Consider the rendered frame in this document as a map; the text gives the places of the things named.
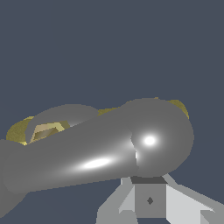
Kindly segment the brass yellow faucet base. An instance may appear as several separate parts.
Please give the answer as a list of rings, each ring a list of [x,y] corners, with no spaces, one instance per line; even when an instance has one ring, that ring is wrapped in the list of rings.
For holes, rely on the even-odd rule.
[[[112,110],[115,110],[115,108],[104,108],[104,109],[97,109],[97,110],[98,110],[98,116],[101,116]],[[55,133],[59,133],[63,130],[71,128],[67,121],[49,122],[49,123],[37,125],[32,134],[31,141],[27,143],[25,141],[25,130],[27,128],[28,122],[33,117],[34,116],[28,116],[24,120],[13,124],[6,134],[6,139],[9,141],[20,143],[22,145],[27,145],[27,144],[36,142],[40,139],[49,137]]]

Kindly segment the grey metal faucet spout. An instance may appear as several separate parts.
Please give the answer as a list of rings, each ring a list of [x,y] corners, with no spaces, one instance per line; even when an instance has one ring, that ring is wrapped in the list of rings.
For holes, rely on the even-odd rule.
[[[0,140],[0,218],[30,192],[163,176],[187,159],[193,139],[181,107],[145,98],[27,145]]]

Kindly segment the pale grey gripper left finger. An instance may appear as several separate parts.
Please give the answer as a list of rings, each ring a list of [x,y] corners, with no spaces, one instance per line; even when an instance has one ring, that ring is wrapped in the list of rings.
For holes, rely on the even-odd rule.
[[[95,224],[139,224],[138,219],[149,219],[146,192],[149,184],[149,178],[122,178],[121,184],[99,207]]]

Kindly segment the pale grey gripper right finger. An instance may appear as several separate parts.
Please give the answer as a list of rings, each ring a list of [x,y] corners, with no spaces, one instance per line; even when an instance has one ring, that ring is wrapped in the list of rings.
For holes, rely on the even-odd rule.
[[[170,224],[224,224],[224,205],[179,185],[166,174],[150,178],[153,189],[150,217]]]

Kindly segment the grey rounded faucet knob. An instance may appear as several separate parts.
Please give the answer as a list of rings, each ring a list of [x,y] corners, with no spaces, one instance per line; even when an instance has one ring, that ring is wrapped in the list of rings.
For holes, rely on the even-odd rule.
[[[37,125],[44,123],[57,123],[67,121],[70,127],[83,123],[98,116],[98,110],[91,106],[81,104],[65,104],[54,108],[49,108],[35,115],[27,125],[25,130],[25,141],[32,140],[32,134]]]

